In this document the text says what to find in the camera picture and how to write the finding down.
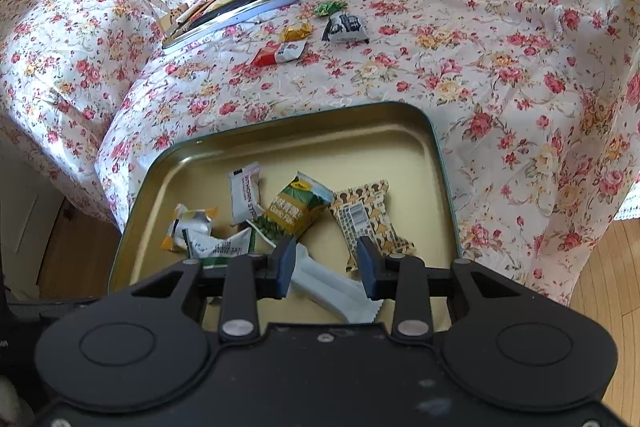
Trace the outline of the green white snack packet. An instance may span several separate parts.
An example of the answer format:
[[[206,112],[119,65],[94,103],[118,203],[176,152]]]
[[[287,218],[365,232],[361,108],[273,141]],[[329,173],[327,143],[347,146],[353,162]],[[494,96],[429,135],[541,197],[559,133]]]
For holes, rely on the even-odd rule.
[[[231,258],[244,255],[268,255],[274,246],[254,229],[247,228],[226,239],[186,230],[182,232],[191,259],[198,260],[205,269],[222,268]]]

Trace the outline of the white grey snack packet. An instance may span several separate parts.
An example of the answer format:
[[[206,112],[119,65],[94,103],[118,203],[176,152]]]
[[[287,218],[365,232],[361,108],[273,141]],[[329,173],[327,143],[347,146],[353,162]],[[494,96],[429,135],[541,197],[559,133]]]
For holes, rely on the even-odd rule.
[[[344,277],[311,258],[305,245],[296,245],[291,287],[349,324],[373,323],[382,300],[371,300],[360,281]]]

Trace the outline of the silver orange snack packet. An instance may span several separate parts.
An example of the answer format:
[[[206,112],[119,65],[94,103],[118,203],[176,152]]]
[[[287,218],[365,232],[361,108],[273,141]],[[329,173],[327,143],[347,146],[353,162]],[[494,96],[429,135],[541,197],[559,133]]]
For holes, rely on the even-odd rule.
[[[218,207],[204,209],[189,209],[183,204],[178,204],[171,215],[165,237],[160,244],[164,251],[186,250],[184,231],[209,235],[213,230],[213,224],[218,216]]]

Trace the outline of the white brown text snack packet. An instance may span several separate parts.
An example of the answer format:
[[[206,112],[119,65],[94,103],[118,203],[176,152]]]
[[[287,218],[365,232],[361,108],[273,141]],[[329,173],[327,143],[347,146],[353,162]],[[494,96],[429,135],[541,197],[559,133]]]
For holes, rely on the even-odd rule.
[[[259,175],[258,162],[229,174],[232,225],[255,220],[264,213],[259,204]]]

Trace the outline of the brown patterned snack packet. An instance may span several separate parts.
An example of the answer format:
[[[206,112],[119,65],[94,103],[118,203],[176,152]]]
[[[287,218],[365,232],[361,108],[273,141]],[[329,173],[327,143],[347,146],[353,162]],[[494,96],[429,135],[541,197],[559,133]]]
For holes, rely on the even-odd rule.
[[[369,237],[385,256],[414,255],[416,246],[395,231],[385,206],[388,181],[381,179],[333,194],[329,207],[348,249],[346,272],[356,271],[357,241]]]

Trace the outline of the green yellow snack packet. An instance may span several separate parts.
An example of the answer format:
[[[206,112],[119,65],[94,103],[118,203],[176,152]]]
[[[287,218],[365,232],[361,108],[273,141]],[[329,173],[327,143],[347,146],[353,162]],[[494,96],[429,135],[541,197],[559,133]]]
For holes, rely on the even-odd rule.
[[[272,246],[288,235],[299,239],[332,204],[333,197],[325,185],[298,172],[262,215],[248,224]]]

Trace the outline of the gold tin lid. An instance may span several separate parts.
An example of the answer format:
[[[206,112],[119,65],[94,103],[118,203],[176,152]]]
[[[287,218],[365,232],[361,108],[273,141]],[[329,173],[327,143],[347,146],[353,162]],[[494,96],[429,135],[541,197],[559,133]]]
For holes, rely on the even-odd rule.
[[[458,257],[448,183],[431,121],[404,103],[328,110],[253,124],[182,142],[151,164],[130,212],[108,289],[120,291],[182,260],[160,246],[179,204],[218,210],[214,233],[234,233],[229,173],[260,165],[260,201],[269,205],[298,172],[333,191],[387,180],[395,231],[426,265]]]

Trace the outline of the gold tin tray with snacks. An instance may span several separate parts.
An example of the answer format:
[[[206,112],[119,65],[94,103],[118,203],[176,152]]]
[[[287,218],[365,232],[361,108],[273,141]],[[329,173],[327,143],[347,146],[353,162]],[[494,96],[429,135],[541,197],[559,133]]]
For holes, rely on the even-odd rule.
[[[296,2],[299,0],[196,0],[180,5],[157,22],[163,33],[162,48],[190,43]]]

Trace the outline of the red white snack packet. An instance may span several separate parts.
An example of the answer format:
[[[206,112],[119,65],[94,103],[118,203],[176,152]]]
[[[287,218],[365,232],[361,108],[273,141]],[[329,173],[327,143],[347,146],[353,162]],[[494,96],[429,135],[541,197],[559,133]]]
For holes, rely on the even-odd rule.
[[[257,51],[250,64],[253,67],[267,67],[297,61],[305,46],[305,40],[269,43]]]

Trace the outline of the gold wrapped candy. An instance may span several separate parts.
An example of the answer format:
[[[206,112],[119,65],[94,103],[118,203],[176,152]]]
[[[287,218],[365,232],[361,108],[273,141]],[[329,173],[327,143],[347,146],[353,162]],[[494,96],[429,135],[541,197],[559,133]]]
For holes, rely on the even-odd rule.
[[[303,22],[299,25],[285,27],[281,31],[282,42],[293,42],[305,40],[314,32],[314,26],[309,22]]]

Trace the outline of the black white snack packet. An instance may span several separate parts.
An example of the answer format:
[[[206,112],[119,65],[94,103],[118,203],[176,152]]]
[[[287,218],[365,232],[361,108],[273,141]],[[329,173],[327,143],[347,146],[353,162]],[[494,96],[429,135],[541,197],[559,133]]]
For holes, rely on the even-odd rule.
[[[329,17],[321,37],[325,42],[369,42],[362,19],[356,15],[336,13]]]

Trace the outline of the floral sofa cover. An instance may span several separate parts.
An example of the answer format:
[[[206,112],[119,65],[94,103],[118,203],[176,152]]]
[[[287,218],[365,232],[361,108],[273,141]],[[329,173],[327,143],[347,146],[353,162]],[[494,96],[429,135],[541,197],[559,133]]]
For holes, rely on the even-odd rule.
[[[150,165],[196,136],[399,101],[434,124],[461,248],[560,303],[639,171],[639,0],[344,0],[162,48],[196,0],[2,0],[1,141],[79,209],[124,225]],[[309,22],[297,61],[253,67]]]

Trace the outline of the green wrapped candy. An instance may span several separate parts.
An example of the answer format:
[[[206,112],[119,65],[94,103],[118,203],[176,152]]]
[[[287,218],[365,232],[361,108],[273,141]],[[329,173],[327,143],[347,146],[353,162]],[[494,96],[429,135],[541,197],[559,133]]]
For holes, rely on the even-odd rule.
[[[323,1],[314,8],[315,17],[328,17],[347,8],[344,0]]]

